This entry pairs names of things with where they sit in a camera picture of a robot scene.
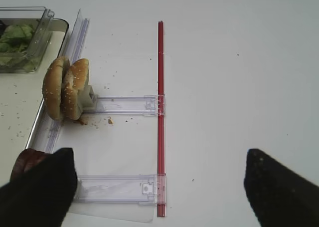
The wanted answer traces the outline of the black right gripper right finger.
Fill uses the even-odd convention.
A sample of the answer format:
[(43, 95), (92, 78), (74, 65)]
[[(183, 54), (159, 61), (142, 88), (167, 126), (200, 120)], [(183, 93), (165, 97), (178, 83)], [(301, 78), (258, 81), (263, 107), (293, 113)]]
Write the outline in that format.
[(262, 227), (317, 227), (319, 188), (265, 152), (250, 149), (244, 189)]

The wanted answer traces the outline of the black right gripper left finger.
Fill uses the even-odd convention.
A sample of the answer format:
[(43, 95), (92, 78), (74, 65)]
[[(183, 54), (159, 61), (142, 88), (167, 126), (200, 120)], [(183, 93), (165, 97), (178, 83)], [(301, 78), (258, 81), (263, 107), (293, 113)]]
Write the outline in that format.
[(74, 153), (61, 148), (0, 189), (2, 227), (59, 227), (73, 202), (78, 179)]

